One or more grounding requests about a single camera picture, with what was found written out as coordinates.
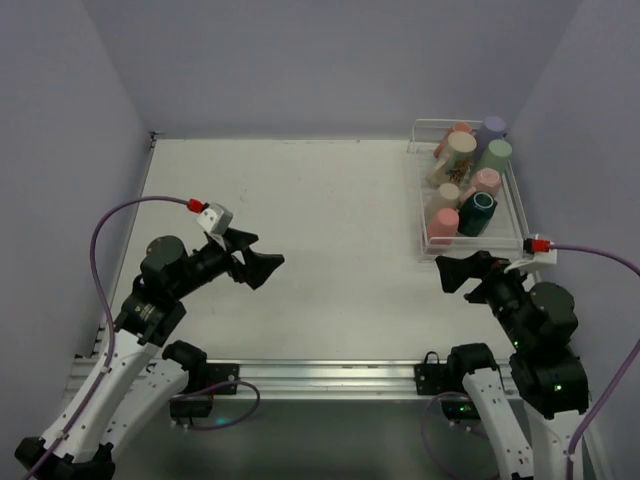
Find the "salmon pink plastic cup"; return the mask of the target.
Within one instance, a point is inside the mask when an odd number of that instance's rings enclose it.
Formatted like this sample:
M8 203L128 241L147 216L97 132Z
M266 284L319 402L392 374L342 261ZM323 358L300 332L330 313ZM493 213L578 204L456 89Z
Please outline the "salmon pink plastic cup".
M449 245L456 236L459 226L458 212L452 208L437 211L427 223L428 244Z

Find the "dark green mug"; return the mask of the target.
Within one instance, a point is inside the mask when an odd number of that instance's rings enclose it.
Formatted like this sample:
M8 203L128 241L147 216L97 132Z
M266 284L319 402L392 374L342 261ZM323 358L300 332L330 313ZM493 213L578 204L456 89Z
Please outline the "dark green mug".
M481 235L492 219L498 203L491 195L478 192L461 206L458 233L466 237Z

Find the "beige plastic cup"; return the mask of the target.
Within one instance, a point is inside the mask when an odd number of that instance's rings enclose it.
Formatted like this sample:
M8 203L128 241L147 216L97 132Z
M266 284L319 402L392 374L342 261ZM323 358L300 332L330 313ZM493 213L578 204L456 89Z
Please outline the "beige plastic cup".
M427 204L426 210L429 214L435 214L441 209L458 208L460 199L460 189L452 183L444 183L438 187L434 195Z

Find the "light pink mug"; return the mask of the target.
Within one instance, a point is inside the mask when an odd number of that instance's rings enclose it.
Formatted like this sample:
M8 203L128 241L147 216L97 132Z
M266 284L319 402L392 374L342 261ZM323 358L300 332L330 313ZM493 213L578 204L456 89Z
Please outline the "light pink mug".
M460 197L464 203L469 197L478 192L484 192L496 197L502 186L501 174L492 168L478 170L471 178L468 186Z

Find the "cream floral mug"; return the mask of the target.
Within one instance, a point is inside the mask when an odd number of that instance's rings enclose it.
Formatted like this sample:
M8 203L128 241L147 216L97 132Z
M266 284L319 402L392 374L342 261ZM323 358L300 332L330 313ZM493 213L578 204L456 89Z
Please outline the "cream floral mug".
M472 134L452 133L435 165L427 173L427 183L433 188L444 183L459 186L467 175L476 147L476 139Z

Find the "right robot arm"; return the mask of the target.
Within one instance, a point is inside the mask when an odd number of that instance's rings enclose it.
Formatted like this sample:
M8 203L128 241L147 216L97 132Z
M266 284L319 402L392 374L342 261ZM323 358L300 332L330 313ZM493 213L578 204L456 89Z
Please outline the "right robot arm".
M573 296L551 282L524 286L530 274L556 261L544 241L534 241L516 261L487 251L435 260L446 293L478 280L465 300L488 306L514 347L509 366L530 422L528 433L508 403L487 345L456 346L447 358L452 380L480 416L502 479L563 478L567 461L575 457L571 436L589 407L586 372L568 347L578 326Z

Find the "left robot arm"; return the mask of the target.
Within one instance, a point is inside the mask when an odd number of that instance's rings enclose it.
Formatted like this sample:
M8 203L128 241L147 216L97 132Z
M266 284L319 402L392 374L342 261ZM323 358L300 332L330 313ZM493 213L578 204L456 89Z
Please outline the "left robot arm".
M285 261L252 250L257 235L230 228L188 253L172 235L146 249L132 292L108 317L106 346L60 417L15 451L35 479L110 479L117 451L172 399L216 390L207 378L207 355L169 340L185 317L183 298L227 274L256 290Z

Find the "light green plastic cup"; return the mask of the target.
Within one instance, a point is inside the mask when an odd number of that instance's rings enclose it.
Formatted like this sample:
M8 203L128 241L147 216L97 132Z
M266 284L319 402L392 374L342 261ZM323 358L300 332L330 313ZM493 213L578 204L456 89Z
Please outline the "light green plastic cup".
M511 159L513 148L503 139L495 139L489 142L480 159L475 164L475 170L490 168L502 175Z

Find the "lavender plastic cup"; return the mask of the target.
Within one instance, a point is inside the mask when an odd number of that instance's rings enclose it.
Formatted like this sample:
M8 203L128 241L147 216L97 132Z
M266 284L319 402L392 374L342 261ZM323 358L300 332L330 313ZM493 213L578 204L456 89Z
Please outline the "lavender plastic cup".
M503 118L499 116L486 117L475 133L477 151L484 151L491 141L502 139L506 127L507 124Z

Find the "orange mug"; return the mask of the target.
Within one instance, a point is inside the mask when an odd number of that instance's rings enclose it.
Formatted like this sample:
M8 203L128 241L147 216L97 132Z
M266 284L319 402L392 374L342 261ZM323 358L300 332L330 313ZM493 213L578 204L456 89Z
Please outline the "orange mug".
M467 122L456 122L454 123L445 133L445 135L443 136L443 138L441 139L439 145L436 147L436 149L433 152L433 155L435 158L438 158L441 154L441 151L443 150L443 148L446 146L447 141L449 136L452 133L456 133L456 132L464 132L464 133L468 133L471 134L473 132L473 128L467 123Z

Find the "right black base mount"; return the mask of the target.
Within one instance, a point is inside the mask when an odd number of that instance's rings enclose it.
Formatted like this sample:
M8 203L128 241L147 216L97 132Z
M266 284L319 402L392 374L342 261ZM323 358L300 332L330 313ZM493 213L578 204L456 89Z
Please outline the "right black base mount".
M435 396L445 392L453 392L439 400L440 410L445 418L454 423L461 421L478 423L479 413L474 404L463 399L462 384L455 380L446 362L442 362L435 351L429 351L424 360L413 366L416 394L419 396Z

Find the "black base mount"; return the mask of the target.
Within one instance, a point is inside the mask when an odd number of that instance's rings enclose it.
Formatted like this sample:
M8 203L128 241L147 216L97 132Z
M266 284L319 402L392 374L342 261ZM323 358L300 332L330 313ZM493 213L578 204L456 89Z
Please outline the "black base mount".
M413 366L416 394L419 396L435 396L445 392L453 392L439 400L440 410L445 418L454 423L461 421L478 423L479 413L474 404L463 399L462 384L455 380L446 362L442 362L435 351L429 351L424 360Z
M189 371L189 380L180 395L190 394L206 387L239 378L239 365L234 363L202 363ZM169 404L169 414L178 423L194 424L195 419L207 418L213 409L213 399L218 395L235 395L235 385L224 386L213 393L186 400L172 401Z

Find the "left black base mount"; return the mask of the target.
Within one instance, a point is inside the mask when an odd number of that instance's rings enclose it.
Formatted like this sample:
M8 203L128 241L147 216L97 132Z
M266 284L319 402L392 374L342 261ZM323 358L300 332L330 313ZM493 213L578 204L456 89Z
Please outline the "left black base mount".
M239 378L239 365L234 363L202 363L189 371L189 380L180 395L190 394L206 387ZM218 395L235 395L235 385L224 386L213 393L186 400L172 401L169 404L169 414L178 423L194 424L195 419L207 418L213 409L213 399Z

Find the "aluminium mounting rail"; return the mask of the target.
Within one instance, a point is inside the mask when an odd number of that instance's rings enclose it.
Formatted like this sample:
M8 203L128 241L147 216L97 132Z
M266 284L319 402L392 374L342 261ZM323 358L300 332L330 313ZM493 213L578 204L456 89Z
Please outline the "aluminium mounting rail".
M261 399L293 401L413 401L416 394L413 366L421 360L210 360L239 365L239 378L252 384ZM116 387L126 396L143 391L158 394L169 386L185 387L188 373L178 363L160 358L135 363L118 356L108 370L103 361L78 359L73 363L63 403L103 376L95 398Z

